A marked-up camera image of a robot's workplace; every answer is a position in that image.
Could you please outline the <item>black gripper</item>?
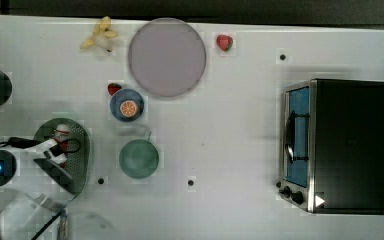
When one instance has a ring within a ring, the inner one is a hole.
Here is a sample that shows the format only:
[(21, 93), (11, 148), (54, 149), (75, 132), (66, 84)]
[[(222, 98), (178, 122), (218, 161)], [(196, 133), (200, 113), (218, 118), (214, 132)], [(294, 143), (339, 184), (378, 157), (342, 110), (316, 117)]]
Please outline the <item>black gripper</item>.
[(35, 177), (44, 191), (49, 194), (74, 194), (74, 178), (55, 161), (47, 152), (33, 157)]

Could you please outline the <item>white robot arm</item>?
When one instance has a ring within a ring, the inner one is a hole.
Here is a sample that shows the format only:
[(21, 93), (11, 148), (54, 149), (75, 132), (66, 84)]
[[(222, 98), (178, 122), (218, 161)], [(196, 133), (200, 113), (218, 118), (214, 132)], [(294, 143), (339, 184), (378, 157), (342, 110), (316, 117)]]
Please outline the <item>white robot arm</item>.
[(16, 193), (0, 210), (0, 240), (29, 240), (75, 197), (74, 178), (61, 167), (65, 161), (53, 139), (0, 143), (0, 190)]

